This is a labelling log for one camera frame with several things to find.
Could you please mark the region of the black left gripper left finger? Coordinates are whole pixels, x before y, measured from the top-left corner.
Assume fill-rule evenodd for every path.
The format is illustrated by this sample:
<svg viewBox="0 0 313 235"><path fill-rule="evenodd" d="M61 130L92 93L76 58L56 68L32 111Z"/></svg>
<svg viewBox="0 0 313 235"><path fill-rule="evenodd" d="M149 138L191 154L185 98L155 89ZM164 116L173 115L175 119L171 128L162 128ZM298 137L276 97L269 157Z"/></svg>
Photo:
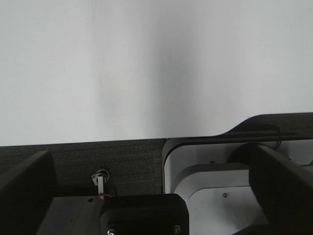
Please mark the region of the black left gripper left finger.
<svg viewBox="0 0 313 235"><path fill-rule="evenodd" d="M0 233L35 235L56 193L52 154L40 151L0 176Z"/></svg>

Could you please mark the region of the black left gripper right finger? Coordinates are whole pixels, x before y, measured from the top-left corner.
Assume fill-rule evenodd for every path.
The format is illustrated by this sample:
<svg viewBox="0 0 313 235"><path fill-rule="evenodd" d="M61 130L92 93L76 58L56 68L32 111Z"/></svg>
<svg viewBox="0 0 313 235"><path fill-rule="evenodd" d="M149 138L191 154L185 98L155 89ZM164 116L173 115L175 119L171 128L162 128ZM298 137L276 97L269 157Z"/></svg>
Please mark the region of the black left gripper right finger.
<svg viewBox="0 0 313 235"><path fill-rule="evenodd" d="M249 184L279 235L313 233L313 174L273 149L251 146Z"/></svg>

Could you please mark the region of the dark grey robot base mat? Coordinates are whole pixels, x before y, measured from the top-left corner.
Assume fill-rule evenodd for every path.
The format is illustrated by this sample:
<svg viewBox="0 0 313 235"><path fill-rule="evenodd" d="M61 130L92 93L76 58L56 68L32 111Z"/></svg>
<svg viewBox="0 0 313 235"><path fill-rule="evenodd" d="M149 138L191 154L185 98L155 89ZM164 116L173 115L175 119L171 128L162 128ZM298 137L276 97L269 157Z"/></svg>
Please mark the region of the dark grey robot base mat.
<svg viewBox="0 0 313 235"><path fill-rule="evenodd" d="M162 192L162 151L177 152L184 144L273 141L282 149L288 140L313 136L312 113L259 115L213 137L3 146L0 170L6 172L38 151L49 151L55 167L56 196L96 193L90 176L98 168L110 172L109 185L118 195Z"/></svg>

